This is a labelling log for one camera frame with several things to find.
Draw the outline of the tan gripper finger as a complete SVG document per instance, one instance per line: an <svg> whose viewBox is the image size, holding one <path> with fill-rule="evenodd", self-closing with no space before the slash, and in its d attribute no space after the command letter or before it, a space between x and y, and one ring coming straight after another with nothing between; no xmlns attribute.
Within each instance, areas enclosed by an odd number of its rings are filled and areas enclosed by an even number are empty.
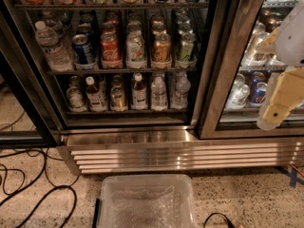
<svg viewBox="0 0 304 228"><path fill-rule="evenodd" d="M273 73L268 81L265 100L258 112L256 125L262 130L272 130L287 118L294 96L290 83L292 75L287 72Z"/></svg>
<svg viewBox="0 0 304 228"><path fill-rule="evenodd" d="M261 43L256 46L256 50L260 53L276 52L276 37L279 28L275 28Z"/></svg>

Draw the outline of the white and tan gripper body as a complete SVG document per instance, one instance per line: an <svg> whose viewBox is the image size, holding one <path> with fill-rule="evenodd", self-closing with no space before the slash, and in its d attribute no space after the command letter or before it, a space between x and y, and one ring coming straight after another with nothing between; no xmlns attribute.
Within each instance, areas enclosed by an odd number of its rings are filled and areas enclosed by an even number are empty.
<svg viewBox="0 0 304 228"><path fill-rule="evenodd" d="M304 70L287 67L279 77L279 103L290 110L304 101Z"/></svg>

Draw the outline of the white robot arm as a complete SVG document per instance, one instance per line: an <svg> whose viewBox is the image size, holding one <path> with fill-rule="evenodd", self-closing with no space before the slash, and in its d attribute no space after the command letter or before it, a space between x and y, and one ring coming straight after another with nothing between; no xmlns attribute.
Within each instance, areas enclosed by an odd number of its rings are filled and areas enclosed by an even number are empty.
<svg viewBox="0 0 304 228"><path fill-rule="evenodd" d="M280 126L304 100L304 2L298 2L257 47L258 52L275 54L287 68L273 73L267 83L265 100L256 125L263 130Z"/></svg>

